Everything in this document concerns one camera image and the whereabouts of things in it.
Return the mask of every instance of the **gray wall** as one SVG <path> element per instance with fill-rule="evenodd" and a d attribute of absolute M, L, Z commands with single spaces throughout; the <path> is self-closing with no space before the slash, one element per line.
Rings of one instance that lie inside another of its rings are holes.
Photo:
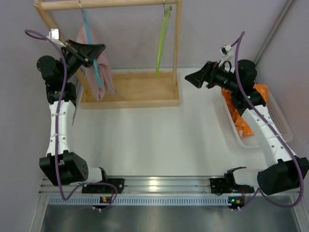
<path fill-rule="evenodd" d="M 309 159 L 309 0 L 296 0 L 258 64 L 258 81 L 266 83 L 285 115 L 292 149 Z M 305 179 L 309 203 L 309 177 Z"/>
<path fill-rule="evenodd" d="M 185 0 L 180 47 L 181 66 L 199 66 L 219 59 L 218 47 L 246 37 L 241 57 L 254 58 L 284 0 Z M 106 45 L 116 67 L 153 67 L 162 6 L 89 10 L 88 18 Z M 82 23 L 79 11 L 55 12 L 67 37 L 75 38 Z M 28 38 L 23 30 L 46 32 L 31 0 L 6 0 L 0 14 L 1 169 L 0 225 L 2 231 L 26 231 L 42 178 L 38 159 L 48 146 L 50 116 L 37 59 L 56 53 L 46 42 Z M 163 63 L 171 64 L 173 21 Z"/>

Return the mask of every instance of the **white basket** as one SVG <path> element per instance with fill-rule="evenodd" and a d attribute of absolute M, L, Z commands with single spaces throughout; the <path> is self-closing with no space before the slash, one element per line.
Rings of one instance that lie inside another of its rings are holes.
<path fill-rule="evenodd" d="M 228 115 L 228 118 L 230 119 L 234 134 L 235 134 L 236 139 L 239 142 L 239 144 L 244 148 L 258 148 L 259 143 L 256 140 L 254 135 L 247 136 L 247 137 L 244 137 L 244 138 L 241 138 L 239 136 L 239 134 L 236 130 L 235 124 L 233 122 L 232 116 L 230 114 L 230 111 L 228 110 L 228 106 L 227 106 L 226 101 L 225 101 L 223 96 L 222 96 L 222 99 L 224 101 L 226 113 Z M 268 107 L 268 111 L 269 111 L 269 115 L 270 115 L 271 119 L 274 121 L 279 132 L 282 134 L 282 137 L 285 140 L 285 142 L 288 143 L 288 142 L 292 141 L 293 140 L 293 133 L 292 133 L 288 123 L 286 122 L 280 108 L 278 107 L 275 99 L 273 98 L 273 96 L 271 95 L 271 93 L 269 91 L 268 91 L 268 105 L 267 105 L 267 107 Z"/>

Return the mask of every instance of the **wooden rack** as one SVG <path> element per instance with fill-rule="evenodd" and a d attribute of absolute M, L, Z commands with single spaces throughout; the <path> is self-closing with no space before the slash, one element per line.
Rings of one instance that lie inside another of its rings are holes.
<path fill-rule="evenodd" d="M 181 24 L 182 0 L 82 0 L 83 8 L 105 8 L 121 6 L 142 5 L 176 5 L 176 27 L 174 35 L 173 69 L 160 71 L 156 77 L 155 72 L 122 72 L 114 73 L 113 81 L 120 96 L 106 94 L 101 101 L 97 101 L 92 94 L 90 85 L 83 72 L 76 72 L 78 80 L 84 87 L 81 106 L 85 109 L 113 109 L 113 108 L 137 108 L 137 107 L 162 107 L 179 105 L 177 86 L 177 62 L 179 49 L 179 36 Z M 50 11 L 79 9 L 78 0 L 48 1 L 34 0 L 34 6 L 40 14 L 43 22 L 48 27 L 61 28 L 55 22 Z M 60 40 L 66 39 L 61 34 Z"/>

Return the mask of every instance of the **pink towel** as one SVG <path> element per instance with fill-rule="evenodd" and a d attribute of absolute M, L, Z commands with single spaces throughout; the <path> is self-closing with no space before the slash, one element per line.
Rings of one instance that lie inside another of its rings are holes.
<path fill-rule="evenodd" d="M 95 36 L 93 30 L 91 28 L 89 28 L 89 30 L 90 30 L 92 43 L 99 44 L 97 37 Z M 81 44 L 88 44 L 87 34 L 86 34 L 84 25 L 81 26 L 78 32 L 76 42 L 81 43 Z M 88 79 L 88 82 L 90 84 L 94 97 L 97 100 L 102 100 L 106 91 L 110 94 L 115 94 L 116 90 L 112 82 L 111 66 L 107 60 L 107 57 L 104 51 L 97 58 L 97 63 L 98 63 L 98 71 L 99 71 L 101 82 L 102 82 L 102 88 L 98 87 L 96 72 L 93 66 L 91 66 L 90 68 L 85 68 L 85 73 L 86 73 L 86 77 Z"/>

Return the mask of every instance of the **black wire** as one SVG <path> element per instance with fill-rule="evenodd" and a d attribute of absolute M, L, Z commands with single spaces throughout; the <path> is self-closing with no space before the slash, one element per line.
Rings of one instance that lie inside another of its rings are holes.
<path fill-rule="evenodd" d="M 230 66 L 230 70 L 229 70 L 229 72 L 230 72 L 230 71 L 232 70 L 232 64 L 231 64 L 231 62 L 228 61 L 228 60 L 224 61 L 224 62 L 223 62 L 223 65 L 222 65 L 223 69 L 225 68 L 225 63 L 228 63 L 228 65 Z"/>

